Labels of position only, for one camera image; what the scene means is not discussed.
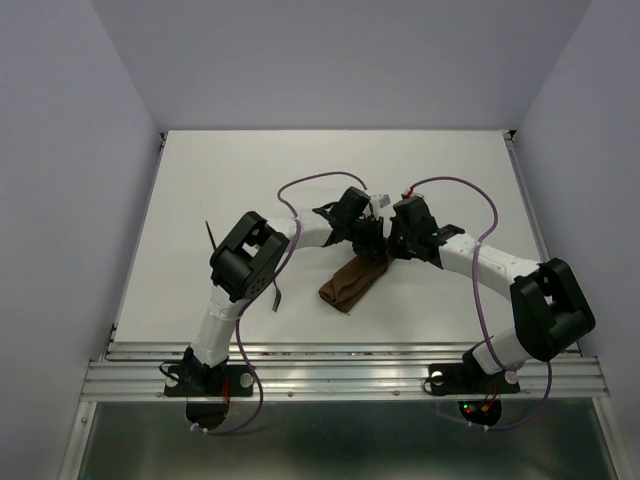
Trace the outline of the brown cloth napkin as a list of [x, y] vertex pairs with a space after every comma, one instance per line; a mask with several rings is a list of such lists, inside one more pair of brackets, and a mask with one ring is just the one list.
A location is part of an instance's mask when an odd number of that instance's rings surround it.
[[389, 269], [390, 256], [383, 259], [355, 256], [318, 291], [321, 300], [343, 314], [349, 314], [355, 305]]

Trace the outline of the black fork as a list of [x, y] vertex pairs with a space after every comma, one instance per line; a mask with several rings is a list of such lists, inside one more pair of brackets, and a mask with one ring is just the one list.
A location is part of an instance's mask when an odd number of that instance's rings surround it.
[[273, 303], [272, 303], [272, 311], [273, 312], [277, 312], [282, 300], [282, 292], [281, 289], [279, 288], [277, 281], [274, 280], [272, 282], [273, 288], [274, 288], [274, 298], [273, 298]]

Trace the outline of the black spoon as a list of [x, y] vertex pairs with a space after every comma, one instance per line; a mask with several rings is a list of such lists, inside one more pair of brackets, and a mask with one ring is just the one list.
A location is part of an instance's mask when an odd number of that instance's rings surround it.
[[210, 224], [209, 224], [209, 222], [207, 220], [205, 220], [205, 227], [206, 227], [206, 230], [207, 230], [209, 241], [210, 241], [211, 246], [212, 246], [212, 250], [215, 251], [216, 248], [217, 248], [217, 245], [216, 245], [216, 242], [215, 242], [215, 239], [214, 239], [213, 232], [211, 230]]

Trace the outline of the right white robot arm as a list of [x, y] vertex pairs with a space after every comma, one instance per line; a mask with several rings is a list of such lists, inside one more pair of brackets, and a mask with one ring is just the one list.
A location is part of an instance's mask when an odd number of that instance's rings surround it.
[[540, 263], [483, 246], [463, 229], [439, 227], [421, 197], [393, 206], [389, 250], [396, 259], [419, 259], [472, 281], [509, 301], [513, 326], [490, 336], [463, 355], [460, 378], [472, 390], [491, 384], [496, 374], [530, 359], [548, 362], [590, 333], [595, 317], [570, 266], [557, 258]]

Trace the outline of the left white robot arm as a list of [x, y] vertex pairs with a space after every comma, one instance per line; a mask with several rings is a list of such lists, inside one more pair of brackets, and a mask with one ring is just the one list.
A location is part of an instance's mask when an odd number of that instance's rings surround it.
[[268, 220], [245, 213], [210, 258], [212, 290], [196, 339], [181, 361], [166, 372], [168, 396], [249, 396], [250, 386], [234, 387], [246, 369], [228, 366], [231, 336], [252, 301], [274, 283], [290, 255], [304, 248], [324, 248], [343, 241], [355, 256], [319, 290], [320, 298], [348, 314], [391, 262], [380, 212], [388, 195], [369, 196], [348, 188], [321, 207]]

